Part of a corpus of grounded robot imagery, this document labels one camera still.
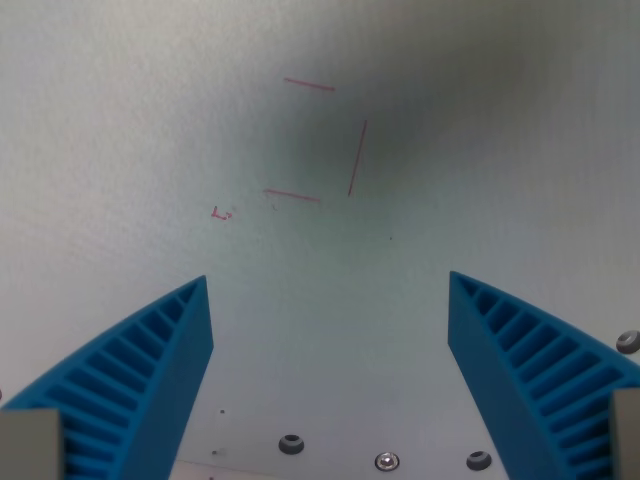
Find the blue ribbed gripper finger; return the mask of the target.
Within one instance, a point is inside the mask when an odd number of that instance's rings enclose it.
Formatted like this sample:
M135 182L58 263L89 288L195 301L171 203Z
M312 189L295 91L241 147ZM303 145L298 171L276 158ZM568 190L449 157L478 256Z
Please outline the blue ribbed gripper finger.
M213 349L200 276L80 347L1 409L60 415L65 479L166 479Z
M449 276L448 345L511 479L611 479L609 403L639 367L565 321Z

